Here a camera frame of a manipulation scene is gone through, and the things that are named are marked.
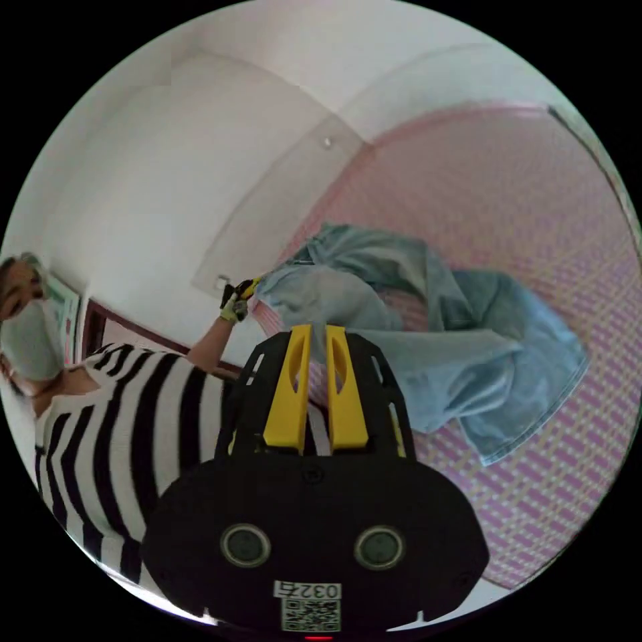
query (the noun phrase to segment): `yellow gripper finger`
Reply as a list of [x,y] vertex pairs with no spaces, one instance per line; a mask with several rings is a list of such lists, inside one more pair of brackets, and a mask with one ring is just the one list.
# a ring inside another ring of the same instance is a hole
[[306,439],[311,335],[310,325],[292,328],[281,375],[263,431],[263,439],[268,447],[292,448],[300,455],[303,454]]
[[[345,328],[327,326],[326,343],[328,415],[332,452],[339,449],[364,448],[368,443],[368,431],[356,386]],[[336,387],[336,375],[342,382],[340,391]]]

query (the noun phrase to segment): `qr code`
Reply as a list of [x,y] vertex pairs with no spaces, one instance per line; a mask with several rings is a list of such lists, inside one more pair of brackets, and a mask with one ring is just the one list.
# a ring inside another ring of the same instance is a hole
[[339,600],[282,599],[283,631],[330,633],[341,630],[341,602]]

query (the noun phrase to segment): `woman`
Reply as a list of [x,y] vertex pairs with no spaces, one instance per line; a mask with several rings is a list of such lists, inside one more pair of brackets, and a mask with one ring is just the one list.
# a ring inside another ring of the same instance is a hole
[[223,383],[210,373],[254,283],[185,357],[108,345],[65,368],[45,277],[32,255],[0,265],[0,369],[33,409],[38,490],[92,557],[158,592],[138,554],[146,522],[173,481],[214,455]]

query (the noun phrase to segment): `hand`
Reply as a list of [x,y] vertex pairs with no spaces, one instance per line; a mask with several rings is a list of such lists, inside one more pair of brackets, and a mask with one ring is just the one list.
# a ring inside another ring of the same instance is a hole
[[227,303],[221,308],[220,317],[230,323],[240,323],[247,316],[247,301],[240,299],[236,292],[227,299]]

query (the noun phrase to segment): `bed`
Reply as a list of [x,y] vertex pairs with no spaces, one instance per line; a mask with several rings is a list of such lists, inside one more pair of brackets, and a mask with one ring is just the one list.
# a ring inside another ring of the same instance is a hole
[[[317,202],[280,260],[325,221],[423,238],[454,269],[501,270],[534,290],[581,337],[591,366],[543,430],[484,468],[453,422],[415,433],[421,462],[474,506],[491,550],[485,579],[515,589],[572,541],[618,474],[642,388],[640,234],[615,168],[581,124],[537,104],[465,105],[388,131]],[[382,297],[405,329],[419,302]],[[268,335],[280,319],[259,303]],[[315,364],[311,398],[323,402]]]

